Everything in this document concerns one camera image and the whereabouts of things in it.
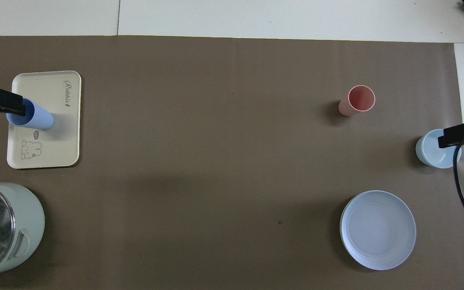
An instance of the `cartoon bear drawing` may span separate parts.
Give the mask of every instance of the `cartoon bear drawing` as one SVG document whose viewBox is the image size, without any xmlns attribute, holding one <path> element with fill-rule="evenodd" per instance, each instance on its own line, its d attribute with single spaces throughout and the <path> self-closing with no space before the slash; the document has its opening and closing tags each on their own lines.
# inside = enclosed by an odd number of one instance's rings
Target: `cartoon bear drawing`
<svg viewBox="0 0 464 290">
<path fill-rule="evenodd" d="M 39 142 L 27 142 L 23 140 L 23 148 L 21 150 L 21 159 L 30 159 L 35 156 L 42 154 L 40 150 L 42 144 Z"/>
</svg>

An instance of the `white table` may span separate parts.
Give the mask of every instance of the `white table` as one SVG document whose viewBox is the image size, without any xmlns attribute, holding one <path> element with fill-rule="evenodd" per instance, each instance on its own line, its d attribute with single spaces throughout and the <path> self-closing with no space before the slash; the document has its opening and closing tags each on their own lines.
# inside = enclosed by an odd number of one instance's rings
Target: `white table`
<svg viewBox="0 0 464 290">
<path fill-rule="evenodd" d="M 458 0 L 0 0 L 0 35 L 453 42 L 464 121 L 464 11 L 458 3 Z"/>
</svg>

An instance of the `brown tablecloth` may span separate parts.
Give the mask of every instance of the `brown tablecloth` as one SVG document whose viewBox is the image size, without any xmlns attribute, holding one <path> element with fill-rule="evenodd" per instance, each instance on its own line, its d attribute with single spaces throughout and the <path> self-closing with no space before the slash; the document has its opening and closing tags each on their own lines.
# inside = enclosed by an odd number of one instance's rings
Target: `brown tablecloth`
<svg viewBox="0 0 464 290">
<path fill-rule="evenodd" d="M 452 44 L 0 37 L 0 88 L 59 70 L 83 79 L 74 167 L 9 167 L 0 114 L 0 181 L 46 212 L 37 251 L 0 288 L 464 289 L 452 171 L 414 153 L 461 122 Z M 357 84 L 376 104 L 342 117 Z M 392 270 L 364 268 L 340 239 L 344 206 L 371 189 L 416 220 Z"/>
</svg>

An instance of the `pot handle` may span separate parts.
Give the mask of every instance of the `pot handle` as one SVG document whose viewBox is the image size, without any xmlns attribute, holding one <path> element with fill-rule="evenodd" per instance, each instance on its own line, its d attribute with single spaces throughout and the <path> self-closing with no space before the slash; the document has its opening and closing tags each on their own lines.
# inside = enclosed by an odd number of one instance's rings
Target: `pot handle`
<svg viewBox="0 0 464 290">
<path fill-rule="evenodd" d="M 24 256 L 30 248 L 31 240 L 27 230 L 19 230 L 15 248 L 8 259 L 16 259 Z"/>
</svg>

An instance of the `pink cup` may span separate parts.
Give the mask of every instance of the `pink cup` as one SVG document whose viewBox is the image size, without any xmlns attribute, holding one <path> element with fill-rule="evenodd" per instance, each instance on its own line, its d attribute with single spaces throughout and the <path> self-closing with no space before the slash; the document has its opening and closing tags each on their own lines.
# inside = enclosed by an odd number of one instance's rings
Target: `pink cup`
<svg viewBox="0 0 464 290">
<path fill-rule="evenodd" d="M 348 95 L 339 102 L 339 112 L 343 116 L 353 116 L 366 112 L 375 105 L 375 94 L 367 86 L 358 85 L 350 89 Z"/>
</svg>

